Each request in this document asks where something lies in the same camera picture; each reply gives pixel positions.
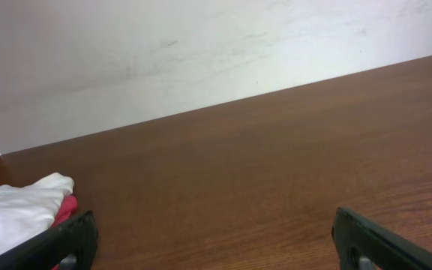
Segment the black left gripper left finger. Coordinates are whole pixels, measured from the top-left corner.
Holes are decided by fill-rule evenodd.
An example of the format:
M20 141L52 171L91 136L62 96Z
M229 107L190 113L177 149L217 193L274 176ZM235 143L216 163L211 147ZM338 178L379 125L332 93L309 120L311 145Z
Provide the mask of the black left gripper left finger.
M92 211L74 215L0 255L0 270L89 270L98 249Z

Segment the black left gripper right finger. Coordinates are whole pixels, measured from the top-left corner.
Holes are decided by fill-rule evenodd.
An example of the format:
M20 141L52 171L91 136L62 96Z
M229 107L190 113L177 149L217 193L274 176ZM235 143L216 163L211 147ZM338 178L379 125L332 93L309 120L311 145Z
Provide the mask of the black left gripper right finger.
M331 236L341 269L432 270L432 253L345 207Z

